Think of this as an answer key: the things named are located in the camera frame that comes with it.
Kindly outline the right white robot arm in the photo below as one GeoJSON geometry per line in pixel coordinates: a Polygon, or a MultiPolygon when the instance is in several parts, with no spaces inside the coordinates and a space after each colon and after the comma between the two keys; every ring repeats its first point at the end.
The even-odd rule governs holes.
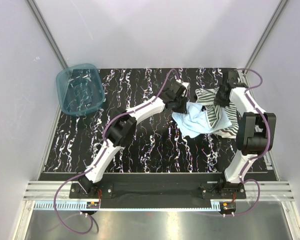
{"type": "Polygon", "coordinates": [[[222,198],[244,191],[244,177],[253,163],[273,147],[276,115],[262,109],[250,94],[251,87],[238,81],[238,70],[227,70],[214,99],[214,105],[234,104],[241,119],[236,135],[237,152],[215,186],[222,198]]]}

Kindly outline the black white striped towel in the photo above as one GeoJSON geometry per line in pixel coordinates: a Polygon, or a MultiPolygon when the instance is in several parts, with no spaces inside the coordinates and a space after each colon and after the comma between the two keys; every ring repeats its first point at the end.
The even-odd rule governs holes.
{"type": "Polygon", "coordinates": [[[208,125],[214,135],[235,139],[239,130],[236,106],[230,102],[222,107],[215,103],[219,88],[199,88],[195,90],[196,103],[205,107],[208,125]]]}

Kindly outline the light blue towel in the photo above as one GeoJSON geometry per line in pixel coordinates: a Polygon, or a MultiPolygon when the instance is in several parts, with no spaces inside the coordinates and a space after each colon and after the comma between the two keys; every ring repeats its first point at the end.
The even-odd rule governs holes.
{"type": "Polygon", "coordinates": [[[176,122],[183,137],[189,136],[195,138],[200,134],[212,134],[219,130],[225,130],[232,126],[225,110],[221,110],[221,117],[216,126],[212,126],[208,121],[208,111],[202,110],[203,106],[188,102],[186,104],[186,113],[172,113],[172,119],[176,122]]]}

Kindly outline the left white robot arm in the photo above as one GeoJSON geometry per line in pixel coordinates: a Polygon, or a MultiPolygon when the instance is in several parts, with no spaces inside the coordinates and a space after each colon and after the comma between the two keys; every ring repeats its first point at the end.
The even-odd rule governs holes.
{"type": "Polygon", "coordinates": [[[149,100],[116,112],[116,116],[105,127],[99,152],[84,171],[84,175],[78,178],[80,192],[85,197],[93,198],[98,193],[97,183],[103,178],[106,168],[117,152],[131,144],[138,124],[165,110],[182,114],[187,112],[189,87],[188,82],[176,80],[149,100]]]}

